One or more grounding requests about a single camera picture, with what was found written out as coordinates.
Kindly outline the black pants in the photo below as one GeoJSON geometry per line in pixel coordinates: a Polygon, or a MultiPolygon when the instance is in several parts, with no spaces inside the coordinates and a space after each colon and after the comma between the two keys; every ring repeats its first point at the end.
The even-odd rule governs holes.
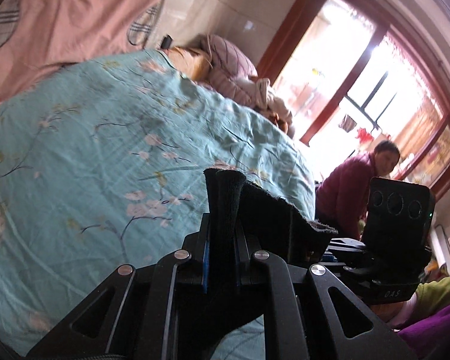
{"type": "Polygon", "coordinates": [[[307,219],[236,170],[204,170],[212,226],[219,235],[244,236],[250,250],[266,250],[286,263],[308,267],[320,261],[338,231],[307,219]]]}

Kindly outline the person in maroon sweater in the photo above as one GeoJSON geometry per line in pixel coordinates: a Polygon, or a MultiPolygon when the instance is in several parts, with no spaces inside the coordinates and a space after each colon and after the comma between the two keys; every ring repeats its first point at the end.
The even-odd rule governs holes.
{"type": "Polygon", "coordinates": [[[315,219],[335,228],[339,237],[359,239],[359,221],[367,213],[371,180],[388,176],[399,159],[399,148],[388,140],[372,152],[346,159],[316,189],[315,219]]]}

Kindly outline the pink padded jacket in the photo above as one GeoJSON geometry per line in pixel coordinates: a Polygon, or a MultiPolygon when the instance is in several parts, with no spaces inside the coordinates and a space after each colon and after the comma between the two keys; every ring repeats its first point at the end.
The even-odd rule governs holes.
{"type": "Polygon", "coordinates": [[[212,57],[207,80],[213,89],[244,107],[266,110],[270,81],[257,76],[253,63],[235,44],[209,34],[201,46],[212,57]]]}

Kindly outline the teal floral bed sheet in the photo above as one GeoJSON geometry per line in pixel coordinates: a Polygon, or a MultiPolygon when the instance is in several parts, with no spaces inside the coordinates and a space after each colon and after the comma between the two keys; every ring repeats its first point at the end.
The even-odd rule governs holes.
{"type": "Polygon", "coordinates": [[[116,267],[178,250],[238,169],[309,218],[302,150],[161,52],[65,67],[0,105],[0,340],[27,353],[116,267]]]}

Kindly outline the pink quilt with plaid hearts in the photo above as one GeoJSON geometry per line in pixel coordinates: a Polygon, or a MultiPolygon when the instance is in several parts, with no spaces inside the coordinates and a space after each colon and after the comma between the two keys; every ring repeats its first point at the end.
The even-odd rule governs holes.
{"type": "Polygon", "coordinates": [[[3,0],[0,104],[61,67],[143,47],[139,17],[160,0],[3,0]]]}

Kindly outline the red wooden window frame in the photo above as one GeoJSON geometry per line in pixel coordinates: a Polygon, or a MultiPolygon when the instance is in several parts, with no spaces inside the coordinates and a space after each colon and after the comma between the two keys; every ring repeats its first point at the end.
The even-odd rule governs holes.
{"type": "MultiPolygon", "coordinates": [[[[271,81],[279,77],[327,1],[294,2],[258,64],[261,77],[271,81]]],[[[321,104],[301,142],[310,144],[337,116],[341,106],[357,112],[374,132],[382,129],[384,116],[397,106],[405,117],[399,142],[409,161],[396,170],[395,177],[404,180],[424,165],[429,155],[438,154],[438,141],[450,135],[450,89],[409,24],[399,24],[378,0],[342,1],[365,16],[373,32],[349,73],[333,87],[335,93],[321,104]]],[[[450,154],[450,145],[446,151],[450,154]]],[[[433,177],[431,189],[438,199],[449,191],[450,158],[433,177]]]]}

